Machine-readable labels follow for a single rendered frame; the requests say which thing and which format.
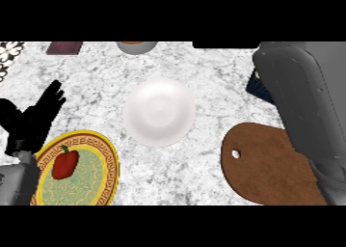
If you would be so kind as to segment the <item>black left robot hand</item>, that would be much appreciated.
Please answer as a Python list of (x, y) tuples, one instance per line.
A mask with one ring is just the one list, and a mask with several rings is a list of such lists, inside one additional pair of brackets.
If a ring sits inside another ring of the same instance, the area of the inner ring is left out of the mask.
[(55, 80), (41, 94), (37, 103), (24, 111), (4, 98), (0, 98), (0, 126), (9, 133), (4, 153), (12, 156), (19, 151), (35, 153), (49, 135), (52, 122), (65, 103), (61, 83)]

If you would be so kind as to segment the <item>brown wooden cutting board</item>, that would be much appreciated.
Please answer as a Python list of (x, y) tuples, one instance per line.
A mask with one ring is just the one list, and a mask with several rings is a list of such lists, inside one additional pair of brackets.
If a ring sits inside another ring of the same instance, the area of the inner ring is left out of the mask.
[(226, 182), (248, 201), (267, 206), (327, 204), (306, 157), (293, 150), (287, 132), (239, 123), (222, 140), (220, 169)]

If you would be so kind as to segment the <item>red bell pepper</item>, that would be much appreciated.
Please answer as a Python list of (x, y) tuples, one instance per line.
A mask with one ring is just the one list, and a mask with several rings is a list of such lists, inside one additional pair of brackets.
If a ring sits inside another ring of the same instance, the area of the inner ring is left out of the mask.
[(71, 151), (67, 146), (61, 146), (61, 149), (62, 153), (58, 155), (53, 164), (53, 179), (69, 178), (78, 163), (78, 151)]

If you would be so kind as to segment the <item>black and white patterned mat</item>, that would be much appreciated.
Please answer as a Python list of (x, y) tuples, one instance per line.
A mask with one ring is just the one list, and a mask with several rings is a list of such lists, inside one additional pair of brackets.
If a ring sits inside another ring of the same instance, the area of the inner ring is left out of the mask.
[(0, 41), (0, 83), (7, 75), (7, 69), (24, 50), (22, 41)]

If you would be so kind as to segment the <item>yellow patterned plate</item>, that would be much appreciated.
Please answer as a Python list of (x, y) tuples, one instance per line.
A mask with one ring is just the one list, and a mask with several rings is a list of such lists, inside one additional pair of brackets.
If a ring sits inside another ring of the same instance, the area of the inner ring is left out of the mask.
[[(56, 157), (64, 151), (78, 152), (72, 175), (53, 179)], [(40, 178), (33, 206), (108, 205), (118, 185), (120, 163), (114, 146), (98, 132), (81, 129), (61, 134), (35, 153)]]

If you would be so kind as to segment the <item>maroon flat block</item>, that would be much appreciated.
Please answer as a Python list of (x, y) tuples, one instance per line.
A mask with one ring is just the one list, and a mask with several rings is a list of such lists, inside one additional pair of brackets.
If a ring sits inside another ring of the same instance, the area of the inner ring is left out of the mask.
[(77, 55), (81, 48), (80, 41), (53, 41), (49, 45), (47, 55)]

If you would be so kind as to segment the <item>white oval plate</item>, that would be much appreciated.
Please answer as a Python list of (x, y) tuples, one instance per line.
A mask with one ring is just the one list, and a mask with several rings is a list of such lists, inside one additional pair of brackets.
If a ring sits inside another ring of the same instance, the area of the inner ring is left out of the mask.
[(186, 135), (195, 119), (188, 88), (174, 80), (142, 82), (130, 92), (123, 109), (124, 128), (148, 147), (166, 147)]

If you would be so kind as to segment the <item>grey bowl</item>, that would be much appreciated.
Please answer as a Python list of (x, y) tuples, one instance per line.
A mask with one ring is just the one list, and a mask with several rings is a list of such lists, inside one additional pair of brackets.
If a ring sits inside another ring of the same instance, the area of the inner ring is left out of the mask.
[(139, 55), (146, 53), (157, 45), (157, 42), (154, 41), (143, 41), (140, 43), (123, 43), (117, 42), (117, 46), (120, 50), (130, 54), (130, 55)]

